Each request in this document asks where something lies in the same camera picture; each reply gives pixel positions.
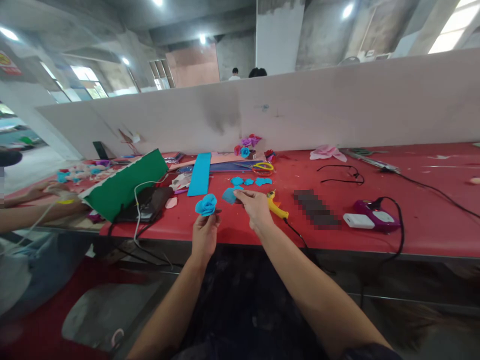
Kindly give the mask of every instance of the pink fabric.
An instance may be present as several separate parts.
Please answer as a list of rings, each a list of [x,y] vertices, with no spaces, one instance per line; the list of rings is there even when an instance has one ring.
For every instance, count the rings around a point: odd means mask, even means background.
[[[328,159],[331,157],[334,157],[344,163],[347,162],[347,157],[332,145],[320,145],[315,150],[310,152],[310,160]]]

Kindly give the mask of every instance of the purple device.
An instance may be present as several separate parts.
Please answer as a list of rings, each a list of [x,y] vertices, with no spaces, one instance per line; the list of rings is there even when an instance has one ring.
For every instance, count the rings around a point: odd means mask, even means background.
[[[373,230],[382,233],[391,233],[400,227],[400,221],[390,215],[388,212],[379,209],[371,209],[369,205],[373,203],[370,200],[357,200],[353,204],[353,208],[357,214],[368,216],[368,218],[375,224]]]

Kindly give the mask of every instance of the yellow glue gun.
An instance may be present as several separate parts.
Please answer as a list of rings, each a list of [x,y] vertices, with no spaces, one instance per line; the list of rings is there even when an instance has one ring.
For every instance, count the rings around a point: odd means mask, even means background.
[[[289,213],[287,211],[283,211],[277,205],[274,204],[275,190],[272,190],[266,194],[266,197],[268,198],[268,208],[272,213],[277,215],[280,219],[288,219]]]

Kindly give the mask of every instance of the red sign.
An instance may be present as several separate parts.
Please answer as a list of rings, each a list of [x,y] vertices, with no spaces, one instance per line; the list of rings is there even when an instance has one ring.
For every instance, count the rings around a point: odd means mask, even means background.
[[[0,68],[9,75],[22,75],[17,65],[3,51],[0,51]]]

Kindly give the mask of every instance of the purple flower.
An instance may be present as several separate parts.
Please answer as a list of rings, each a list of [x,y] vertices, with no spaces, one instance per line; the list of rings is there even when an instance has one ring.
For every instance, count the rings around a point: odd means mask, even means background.
[[[195,212],[207,217],[215,212],[215,206],[217,205],[217,198],[213,194],[207,194],[205,197],[196,203]]]
[[[250,149],[248,147],[242,147],[240,151],[240,155],[244,159],[248,158],[250,155]]]
[[[250,137],[241,140],[241,144],[245,147],[252,145],[252,139]]]

